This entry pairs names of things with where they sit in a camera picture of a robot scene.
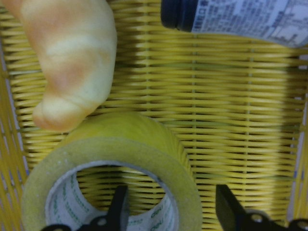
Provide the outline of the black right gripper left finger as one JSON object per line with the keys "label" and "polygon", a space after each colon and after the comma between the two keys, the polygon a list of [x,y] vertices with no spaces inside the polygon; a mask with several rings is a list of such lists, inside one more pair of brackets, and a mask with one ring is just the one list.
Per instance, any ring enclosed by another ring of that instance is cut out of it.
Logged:
{"label": "black right gripper left finger", "polygon": [[64,184],[48,196],[43,231],[125,231],[128,226],[128,187],[118,186],[108,211],[89,204],[79,187]]}

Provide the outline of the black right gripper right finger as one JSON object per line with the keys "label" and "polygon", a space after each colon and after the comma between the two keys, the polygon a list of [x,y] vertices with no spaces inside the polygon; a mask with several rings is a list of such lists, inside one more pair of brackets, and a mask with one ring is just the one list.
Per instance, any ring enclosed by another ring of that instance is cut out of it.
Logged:
{"label": "black right gripper right finger", "polygon": [[224,231],[306,231],[308,220],[299,218],[282,226],[261,210],[245,209],[226,184],[216,186],[216,215]]}

